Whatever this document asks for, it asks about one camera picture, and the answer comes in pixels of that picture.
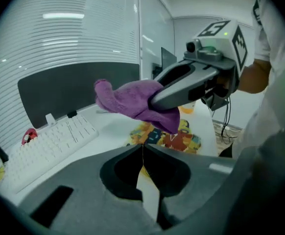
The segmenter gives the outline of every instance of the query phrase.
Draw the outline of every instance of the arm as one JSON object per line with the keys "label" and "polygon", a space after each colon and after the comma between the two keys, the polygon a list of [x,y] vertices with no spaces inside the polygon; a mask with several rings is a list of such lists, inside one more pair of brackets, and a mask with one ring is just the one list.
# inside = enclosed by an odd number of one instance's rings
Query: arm
{"label": "arm", "polygon": [[268,85],[270,70],[270,62],[255,59],[252,65],[243,70],[238,89],[252,94],[262,92]]}

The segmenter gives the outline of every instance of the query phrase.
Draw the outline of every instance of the person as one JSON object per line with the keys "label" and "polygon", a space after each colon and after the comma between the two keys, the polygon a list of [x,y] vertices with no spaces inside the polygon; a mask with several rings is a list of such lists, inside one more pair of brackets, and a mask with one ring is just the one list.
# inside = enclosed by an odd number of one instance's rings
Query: person
{"label": "person", "polygon": [[[285,70],[285,22],[271,0],[256,0],[252,18],[256,36],[255,59],[243,70],[238,90],[251,94],[267,90],[244,131],[221,152],[221,157],[237,159],[244,148],[263,144],[282,128],[272,107],[272,95],[267,91]],[[227,81],[219,78],[218,83],[226,87]]]}

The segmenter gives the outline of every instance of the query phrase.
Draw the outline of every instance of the purple towel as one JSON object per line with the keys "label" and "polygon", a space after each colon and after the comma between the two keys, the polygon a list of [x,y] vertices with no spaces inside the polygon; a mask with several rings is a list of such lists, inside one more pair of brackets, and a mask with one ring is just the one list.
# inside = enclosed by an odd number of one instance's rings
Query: purple towel
{"label": "purple towel", "polygon": [[142,80],[124,84],[117,90],[105,79],[95,82],[95,102],[111,113],[121,113],[133,119],[150,122],[170,134],[177,133],[180,123],[178,108],[156,112],[149,109],[148,99],[163,86],[154,80]]}

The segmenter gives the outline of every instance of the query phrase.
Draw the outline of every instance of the white keyboard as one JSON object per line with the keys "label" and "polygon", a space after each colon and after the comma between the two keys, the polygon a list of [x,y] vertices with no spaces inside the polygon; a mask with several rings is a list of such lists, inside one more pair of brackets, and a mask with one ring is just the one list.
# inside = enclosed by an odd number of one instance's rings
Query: white keyboard
{"label": "white keyboard", "polygon": [[19,192],[97,136],[98,131],[82,115],[38,134],[9,156],[6,166],[9,190]]}

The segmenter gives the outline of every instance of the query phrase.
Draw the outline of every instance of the white shirt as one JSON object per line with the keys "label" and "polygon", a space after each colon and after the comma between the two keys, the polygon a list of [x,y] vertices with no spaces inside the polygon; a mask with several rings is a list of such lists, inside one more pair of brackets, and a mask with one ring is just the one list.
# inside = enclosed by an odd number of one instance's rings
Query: white shirt
{"label": "white shirt", "polygon": [[244,148],[261,145],[269,136],[284,128],[280,117],[284,114],[283,109],[277,109],[276,104],[272,103],[276,102],[274,97],[282,95],[283,89],[280,85],[272,85],[285,71],[285,22],[271,0],[256,0],[252,17],[256,36],[255,59],[269,61],[272,68],[269,85],[259,109],[233,143],[232,154],[235,159]]}

